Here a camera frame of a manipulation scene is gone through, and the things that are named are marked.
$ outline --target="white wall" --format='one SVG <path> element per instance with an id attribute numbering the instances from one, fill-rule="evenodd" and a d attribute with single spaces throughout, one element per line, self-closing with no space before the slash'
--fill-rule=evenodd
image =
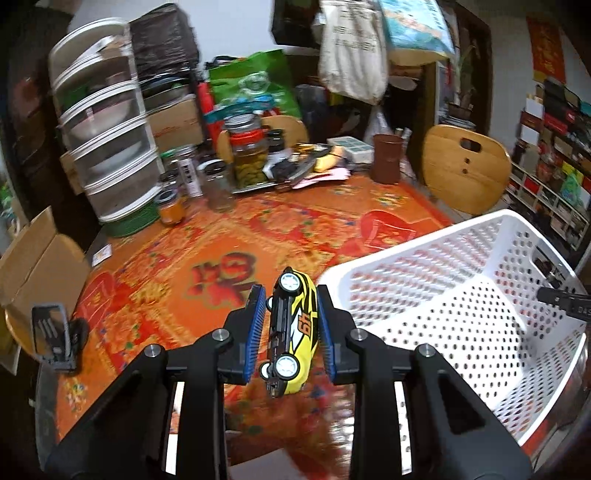
<path id="1" fill-rule="evenodd" d="M 525 16 L 553 12 L 543 0 L 459 0 L 491 28 L 493 92 L 489 135 L 509 151 L 515 145 L 525 97 L 535 92 L 530 33 Z M 591 102 L 591 77 L 570 40 L 561 33 L 567 86 L 581 100 Z"/>
<path id="2" fill-rule="evenodd" d="M 164 0 L 83 0 L 69 31 L 106 17 L 127 21 L 166 3 Z M 278 48 L 270 33 L 273 0 L 177 0 L 189 16 L 203 61 L 218 55 L 247 57 Z"/>

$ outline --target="metal bolt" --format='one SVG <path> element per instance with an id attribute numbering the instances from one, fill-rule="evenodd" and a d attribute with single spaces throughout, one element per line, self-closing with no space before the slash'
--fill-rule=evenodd
<path id="1" fill-rule="evenodd" d="M 435 352 L 437 352 L 435 347 L 433 345 L 429 345 L 428 343 L 422 343 L 418 346 L 418 353 L 420 353 L 422 356 L 426 356 L 427 358 L 435 355 Z"/>
<path id="2" fill-rule="evenodd" d="M 149 356 L 150 358 L 156 358 L 158 355 L 160 355 L 161 351 L 162 347 L 157 343 L 152 343 L 144 348 L 145 356 Z"/>
<path id="3" fill-rule="evenodd" d="M 353 340 L 357 340 L 358 342 L 361 342 L 368 337 L 367 330 L 363 330 L 362 328 L 354 328 L 351 330 L 350 335 Z"/>
<path id="4" fill-rule="evenodd" d="M 218 342 L 223 342 L 229 336 L 230 332 L 228 332 L 225 328 L 218 328 L 217 330 L 214 330 L 212 333 L 213 339 Z"/>

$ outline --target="laundry basket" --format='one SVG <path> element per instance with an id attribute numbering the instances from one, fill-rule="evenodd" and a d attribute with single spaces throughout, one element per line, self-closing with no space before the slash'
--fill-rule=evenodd
<path id="1" fill-rule="evenodd" d="M 556 408 L 568 406 L 580 386 L 585 323 L 535 294 L 541 286 L 586 292 L 550 243 L 509 210 L 338 265 L 318 283 L 335 307 L 387 344 L 434 345 L 521 446 L 535 441 L 532 455 L 553 425 L 533 434 L 545 419 L 559 421 Z M 404 392 L 395 387 L 406 473 L 410 436 Z"/>

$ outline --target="brown cup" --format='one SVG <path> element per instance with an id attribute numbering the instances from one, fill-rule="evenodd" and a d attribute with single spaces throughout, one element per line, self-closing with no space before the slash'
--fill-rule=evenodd
<path id="1" fill-rule="evenodd" d="M 373 181 L 386 185 L 400 181 L 402 144 L 402 137 L 396 135 L 374 135 L 374 163 L 369 172 Z"/>

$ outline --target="hanging bag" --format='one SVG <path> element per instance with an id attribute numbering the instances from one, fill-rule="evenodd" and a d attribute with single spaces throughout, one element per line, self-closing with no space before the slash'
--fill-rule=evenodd
<path id="1" fill-rule="evenodd" d="M 388 84 L 382 14 L 371 0 L 322 0 L 326 25 L 320 81 L 334 93 L 376 105 Z"/>

